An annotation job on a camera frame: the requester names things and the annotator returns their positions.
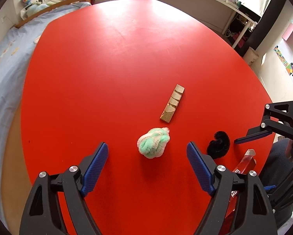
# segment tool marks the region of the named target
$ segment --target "light blue blanket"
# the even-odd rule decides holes
[[[29,60],[36,45],[34,40],[42,34],[51,21],[89,5],[87,2],[81,2],[46,12],[20,29],[14,27],[10,29],[0,43],[0,219],[6,227],[1,202],[3,156],[8,131],[22,96]]]

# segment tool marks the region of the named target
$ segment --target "mint green pipe cleaner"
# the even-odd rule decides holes
[[[147,134],[142,135],[137,142],[140,154],[153,159],[164,153],[167,142],[170,140],[169,129],[153,128]]]

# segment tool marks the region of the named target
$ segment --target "electrical outlet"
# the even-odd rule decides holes
[[[6,19],[7,19],[7,16],[2,17],[1,18],[2,23],[4,23],[6,21]]]

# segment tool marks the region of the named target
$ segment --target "desk leg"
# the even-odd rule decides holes
[[[227,22],[227,24],[226,24],[226,26],[225,26],[223,32],[222,32],[222,35],[224,35],[225,32],[227,31],[227,29],[228,29],[228,27],[229,27],[231,21],[234,19],[235,15],[236,15],[236,11],[232,11],[232,14],[231,14],[231,16],[230,16],[230,18],[229,18],[229,20],[228,20],[228,22]]]
[[[235,48],[238,44],[238,42],[242,39],[243,35],[245,34],[246,30],[251,26],[252,22],[248,21],[245,25],[245,27],[243,28],[242,32],[240,33],[240,35],[238,36],[237,40],[235,41],[235,43],[232,45],[232,48]]]

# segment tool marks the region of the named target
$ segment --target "pink sticky note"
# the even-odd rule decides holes
[[[288,38],[290,37],[290,35],[293,32],[293,24],[290,24],[287,28],[287,30],[285,31],[285,33],[282,35],[282,38],[287,41]]]

